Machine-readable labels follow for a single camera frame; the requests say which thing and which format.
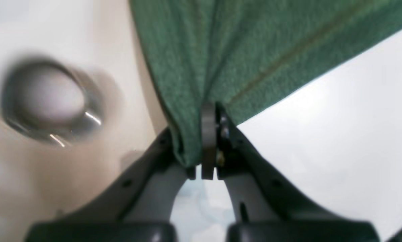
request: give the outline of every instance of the beige surface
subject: beige surface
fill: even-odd
[[[22,241],[33,221],[89,201],[118,175],[124,154],[145,150],[166,125],[131,28],[125,0],[0,0],[0,85],[24,55],[49,55],[96,73],[110,109],[102,131],[67,149],[0,120],[0,241]]]

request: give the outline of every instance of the screw hole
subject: screw hole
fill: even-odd
[[[281,187],[282,183],[279,181],[279,179],[273,179],[271,180],[271,183],[273,184],[274,187]]]
[[[247,208],[244,202],[240,202],[240,215],[242,222],[249,222],[249,215],[247,214]]]
[[[130,185],[132,185],[132,180],[126,180],[121,185],[122,187],[129,187]]]

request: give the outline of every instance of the green cloth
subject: green cloth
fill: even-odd
[[[186,167],[201,159],[204,101],[239,124],[402,29],[402,0],[131,0],[131,9]]]

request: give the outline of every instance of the metal ring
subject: metal ring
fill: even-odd
[[[17,99],[20,95],[19,87],[26,81],[24,77],[41,68],[53,68],[69,76],[84,96],[83,111],[65,125],[41,127],[33,122],[32,118],[27,117],[19,107]],[[48,58],[23,61],[12,69],[4,80],[0,109],[3,120],[19,133],[62,147],[98,129],[104,122],[103,98],[89,75]]]

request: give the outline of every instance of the blurry metal object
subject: blurry metal object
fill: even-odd
[[[53,109],[54,103],[50,101],[44,106],[44,103],[40,103],[38,99],[34,98],[35,95],[38,95],[38,93],[34,92],[41,91],[42,87],[33,89],[29,87],[30,90],[27,90],[27,86],[37,85],[44,80],[49,84],[53,81],[61,81],[53,79],[56,73],[59,73],[61,80],[62,76],[68,77],[64,78],[64,81],[73,81],[79,91],[74,91],[74,85],[68,85],[67,83],[54,83],[49,88],[60,89],[59,91],[62,92],[66,88],[61,87],[63,85],[70,87],[71,95],[79,95],[79,93],[82,95],[80,99],[79,97],[59,97],[59,94],[56,93],[53,93],[53,95],[48,93],[39,94],[44,95],[45,98],[49,95],[49,98],[54,98],[52,101],[57,102],[59,100],[66,101],[65,98],[75,100],[73,103],[66,101],[64,107],[72,110],[68,111],[66,117],[60,120],[53,120],[53,118],[56,118],[55,114],[43,113],[41,115],[41,113],[32,112],[32,106],[35,106],[35,102],[37,107],[42,105],[42,109],[38,108],[38,112],[45,112],[44,107]],[[32,79],[35,78],[37,80],[32,84]],[[104,99],[92,78],[85,72],[65,66],[49,58],[32,58],[23,61],[10,70],[4,80],[0,108],[3,120],[19,133],[62,147],[100,128],[104,122]]]

